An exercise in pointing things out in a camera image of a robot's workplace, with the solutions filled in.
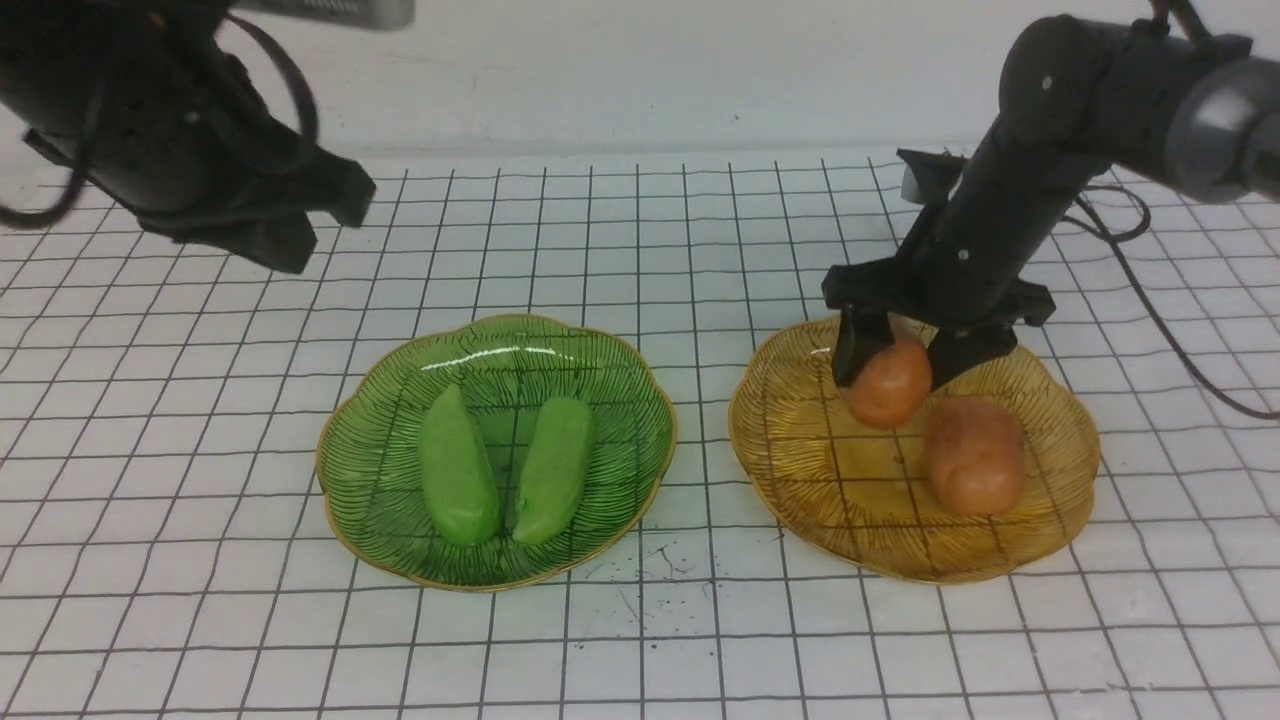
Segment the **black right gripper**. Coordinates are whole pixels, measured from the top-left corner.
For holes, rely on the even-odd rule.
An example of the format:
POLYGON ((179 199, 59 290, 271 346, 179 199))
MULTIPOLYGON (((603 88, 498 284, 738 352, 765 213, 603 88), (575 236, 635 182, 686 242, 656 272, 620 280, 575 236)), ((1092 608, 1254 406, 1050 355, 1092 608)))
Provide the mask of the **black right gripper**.
POLYGON ((1050 291, 1020 274, 1057 222, 1056 193, 1023 160, 968 163, 947 201, 922 206, 893 255, 826 273, 823 300, 840 310, 837 387, 851 387, 895 343, 888 313, 942 328, 927 348, 932 389, 1010 355, 1018 337, 1009 324, 1039 327, 1055 313, 1050 291))

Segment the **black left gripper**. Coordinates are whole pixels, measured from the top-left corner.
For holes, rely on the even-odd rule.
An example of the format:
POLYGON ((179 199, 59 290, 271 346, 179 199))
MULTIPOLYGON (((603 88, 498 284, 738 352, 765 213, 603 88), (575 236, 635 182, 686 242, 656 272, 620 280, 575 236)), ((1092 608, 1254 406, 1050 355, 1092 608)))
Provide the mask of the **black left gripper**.
POLYGON ((316 249, 315 211, 362 227, 375 181, 320 146, 314 92, 283 46, 239 27, 284 81, 297 127, 220 47, 219 20, 23 20, 24 141, 68 177, 50 208, 20 213, 20 227, 55 225, 93 186, 148 233, 291 275, 316 249))

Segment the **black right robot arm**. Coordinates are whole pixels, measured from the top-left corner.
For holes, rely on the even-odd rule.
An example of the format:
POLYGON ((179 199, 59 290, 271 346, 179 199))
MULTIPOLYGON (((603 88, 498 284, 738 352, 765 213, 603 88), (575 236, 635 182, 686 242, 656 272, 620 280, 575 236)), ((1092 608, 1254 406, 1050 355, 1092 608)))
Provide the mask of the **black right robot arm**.
POLYGON ((933 387, 1014 351, 1014 327, 1056 309, 1024 265, 1112 167, 1199 202, 1276 199, 1279 68, 1252 45, 1208 33, 1184 1, 1128 26, 1065 14, 1029 24, 970 156, 899 151, 902 195, 920 213, 896 254, 828 269, 835 383, 851 386, 891 346, 891 316, 934 327, 933 387))

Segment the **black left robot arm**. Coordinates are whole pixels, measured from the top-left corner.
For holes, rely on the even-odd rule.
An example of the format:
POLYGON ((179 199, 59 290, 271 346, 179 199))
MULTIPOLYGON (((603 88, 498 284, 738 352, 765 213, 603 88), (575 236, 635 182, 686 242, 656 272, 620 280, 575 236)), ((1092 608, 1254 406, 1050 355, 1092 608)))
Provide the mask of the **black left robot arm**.
POLYGON ((3 208, 12 229, 54 227, 93 186, 145 232, 298 274, 311 215, 361 227, 376 192, 321 147, 302 70, 229 1, 5 1, 1 96, 68 169, 49 208, 3 208))

